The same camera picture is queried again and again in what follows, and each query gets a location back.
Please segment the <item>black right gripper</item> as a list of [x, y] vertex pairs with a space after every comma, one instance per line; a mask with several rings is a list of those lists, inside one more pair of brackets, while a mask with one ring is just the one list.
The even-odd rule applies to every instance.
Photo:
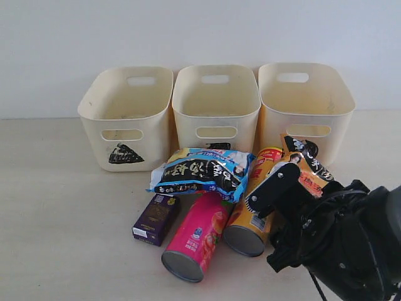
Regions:
[[314, 197], [296, 183], [274, 203], [284, 218], [284, 225], [271, 238], [274, 251], [267, 257], [274, 271], [298, 267], [319, 255], [330, 242], [330, 231], [339, 215], [349, 213], [359, 200], [370, 192], [359, 180], [348, 186], [329, 182], [323, 195]]

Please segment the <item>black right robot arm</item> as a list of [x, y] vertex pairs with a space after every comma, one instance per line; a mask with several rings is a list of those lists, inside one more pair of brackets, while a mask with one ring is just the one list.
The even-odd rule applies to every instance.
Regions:
[[274, 271], [303, 266], [342, 300], [400, 299], [400, 189], [331, 182], [313, 198], [295, 185], [274, 208], [284, 218], [267, 257]]

